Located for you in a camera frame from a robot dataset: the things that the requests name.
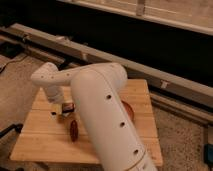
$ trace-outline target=wooden tabletop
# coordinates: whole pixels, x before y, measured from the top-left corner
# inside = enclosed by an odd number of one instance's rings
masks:
[[[70,87],[63,87],[65,99],[71,99]],[[119,93],[135,113],[135,127],[156,166],[163,160],[157,135],[155,118],[145,80],[128,80]],[[69,134],[70,118],[50,114],[42,89],[39,90],[22,132],[10,156],[16,161],[67,162],[98,164],[95,151],[79,116],[79,140],[72,142]]]

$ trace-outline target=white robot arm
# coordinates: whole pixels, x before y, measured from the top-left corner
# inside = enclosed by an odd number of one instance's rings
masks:
[[[60,86],[71,86],[72,97],[89,138],[106,171],[156,171],[117,94],[127,81],[117,63],[92,64],[58,71],[46,63],[31,76],[47,99],[63,103]]]

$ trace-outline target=speckled floor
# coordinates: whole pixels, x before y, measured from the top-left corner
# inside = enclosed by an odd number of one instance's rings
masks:
[[[7,58],[0,56],[0,65]],[[28,57],[20,63],[9,65],[0,75],[0,130],[12,123],[24,122],[33,102],[37,88],[29,81],[31,73],[42,61]],[[188,120],[179,118],[160,108],[153,107],[158,128],[164,166],[163,171],[207,171],[203,164],[202,149],[204,128]],[[17,139],[11,132],[0,140],[0,166],[14,170],[43,170],[33,162],[14,162],[9,160],[10,152]],[[68,164],[47,164],[50,170],[97,171],[98,166],[79,166]]]

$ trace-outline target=black wall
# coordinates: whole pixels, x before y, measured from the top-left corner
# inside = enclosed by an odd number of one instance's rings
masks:
[[[213,86],[213,36],[55,0],[0,0],[18,22]]]

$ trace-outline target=cable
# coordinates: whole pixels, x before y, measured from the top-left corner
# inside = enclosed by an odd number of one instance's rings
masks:
[[[16,63],[16,62],[21,62],[21,61],[23,61],[23,60],[24,60],[26,57],[28,57],[28,56],[29,56],[28,54],[25,54],[25,56],[22,57],[22,58],[19,59],[19,60],[11,60],[11,61],[5,63],[3,66],[0,67],[0,74],[5,70],[5,68],[6,68],[9,64],[11,64],[11,63]]]
[[[27,57],[30,55],[30,50],[29,50],[29,48],[28,48],[28,45],[26,44],[27,37],[28,37],[28,35],[24,35],[23,38],[22,38],[23,46],[24,46],[24,49],[25,49],[25,56],[22,57],[21,59],[18,59],[18,60],[11,60],[11,61],[5,63],[3,66],[0,67],[0,74],[5,70],[5,68],[6,68],[9,64],[21,62],[21,61],[23,61],[25,58],[27,58]]]

